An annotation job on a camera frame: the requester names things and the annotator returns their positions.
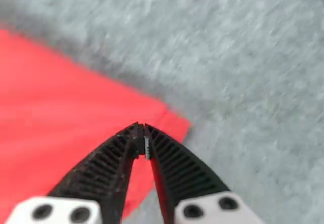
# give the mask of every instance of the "floor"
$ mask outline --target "floor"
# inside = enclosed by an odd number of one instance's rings
[[[0,22],[190,118],[267,224],[324,223],[324,0],[0,0]],[[154,191],[125,223],[162,223]]]

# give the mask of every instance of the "red cloth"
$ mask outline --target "red cloth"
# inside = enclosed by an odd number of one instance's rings
[[[157,99],[0,30],[0,223],[45,195],[104,140],[138,121],[183,141],[189,122]],[[153,187],[150,163],[134,162],[123,217]]]

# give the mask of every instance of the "screw hole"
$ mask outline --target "screw hole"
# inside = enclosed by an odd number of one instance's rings
[[[51,205],[41,205],[33,212],[32,218],[34,220],[44,220],[51,215],[52,209]]]
[[[236,210],[238,209],[238,203],[230,198],[230,197],[224,197],[219,200],[219,205],[223,210]]]
[[[188,205],[184,208],[183,214],[186,218],[199,218],[204,213],[199,206],[196,205]]]
[[[71,214],[71,221],[73,223],[85,223],[90,216],[89,209],[85,207],[80,207],[75,209]]]

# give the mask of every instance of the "red towel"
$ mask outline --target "red towel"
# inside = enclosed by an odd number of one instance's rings
[[[0,30],[0,223],[46,195],[81,159],[138,121],[183,141],[189,121],[157,99]],[[150,163],[134,162],[126,217],[153,187]]]

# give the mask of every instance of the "red fabric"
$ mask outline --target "red fabric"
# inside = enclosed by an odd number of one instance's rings
[[[18,202],[45,195],[105,139],[139,121],[183,141],[189,122],[157,99],[0,30],[0,223]],[[135,161],[123,217],[153,187]]]

